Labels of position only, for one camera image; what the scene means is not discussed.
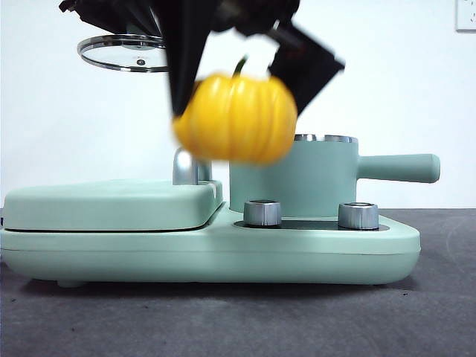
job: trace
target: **white wall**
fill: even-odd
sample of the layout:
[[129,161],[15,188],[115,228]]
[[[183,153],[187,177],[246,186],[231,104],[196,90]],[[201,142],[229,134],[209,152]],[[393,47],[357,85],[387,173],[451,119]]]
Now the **white wall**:
[[[176,143],[167,78],[87,65],[76,44],[102,30],[55,1],[1,3],[1,194],[25,185],[168,179]],[[347,67],[301,115],[298,132],[352,135],[362,155],[432,152],[436,184],[362,180],[381,207],[476,207],[476,34],[454,32],[453,0],[302,0],[295,21]],[[229,31],[208,40],[199,75],[262,74],[274,45]],[[226,164],[215,177],[227,181]]]

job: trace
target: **mint green saucepan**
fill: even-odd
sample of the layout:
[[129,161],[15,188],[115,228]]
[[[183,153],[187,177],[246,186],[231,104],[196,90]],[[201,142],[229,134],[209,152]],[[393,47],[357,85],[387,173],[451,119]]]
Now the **mint green saucepan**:
[[283,216],[337,216],[339,203],[356,200],[358,179],[432,183],[439,177],[436,155],[359,156],[355,138],[300,134],[277,164],[230,165],[230,208],[242,212],[250,199],[272,199],[281,202]]

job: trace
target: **mint green toy kitchen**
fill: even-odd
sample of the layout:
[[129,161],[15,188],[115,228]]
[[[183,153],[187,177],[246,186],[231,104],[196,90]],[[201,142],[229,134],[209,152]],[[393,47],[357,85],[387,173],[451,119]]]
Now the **mint green toy kitchen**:
[[[141,59],[119,64],[86,52],[116,45]],[[148,36],[81,42],[87,62],[121,71],[165,71]],[[210,162],[178,149],[171,180],[113,180],[9,192],[1,256],[33,279],[90,281],[383,284],[407,277],[419,232],[356,202],[359,179],[431,183],[431,154],[359,156],[356,138],[298,134],[268,167],[230,164],[230,202]]]

